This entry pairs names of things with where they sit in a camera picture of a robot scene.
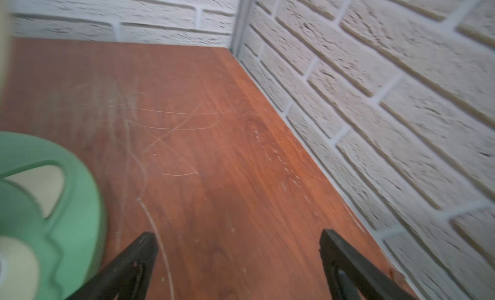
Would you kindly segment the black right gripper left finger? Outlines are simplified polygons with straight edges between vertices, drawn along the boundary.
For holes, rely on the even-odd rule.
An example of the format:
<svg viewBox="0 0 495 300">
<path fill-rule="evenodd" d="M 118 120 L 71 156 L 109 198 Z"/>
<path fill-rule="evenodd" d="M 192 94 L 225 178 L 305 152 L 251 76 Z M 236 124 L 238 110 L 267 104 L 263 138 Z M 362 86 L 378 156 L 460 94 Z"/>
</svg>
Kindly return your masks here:
<svg viewBox="0 0 495 300">
<path fill-rule="evenodd" d="M 158 251 L 155 234 L 142 233 L 68 299 L 145 299 Z"/>
</svg>

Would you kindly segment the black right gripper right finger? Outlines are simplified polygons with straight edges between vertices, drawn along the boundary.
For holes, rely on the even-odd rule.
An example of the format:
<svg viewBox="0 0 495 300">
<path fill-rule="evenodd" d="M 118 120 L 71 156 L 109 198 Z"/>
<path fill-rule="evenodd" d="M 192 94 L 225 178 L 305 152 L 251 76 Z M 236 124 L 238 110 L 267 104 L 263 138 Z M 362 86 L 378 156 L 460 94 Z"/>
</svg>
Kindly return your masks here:
<svg viewBox="0 0 495 300">
<path fill-rule="evenodd" d="M 320 257 L 333 299 L 412 299 L 336 231 L 324 229 Z"/>
</svg>

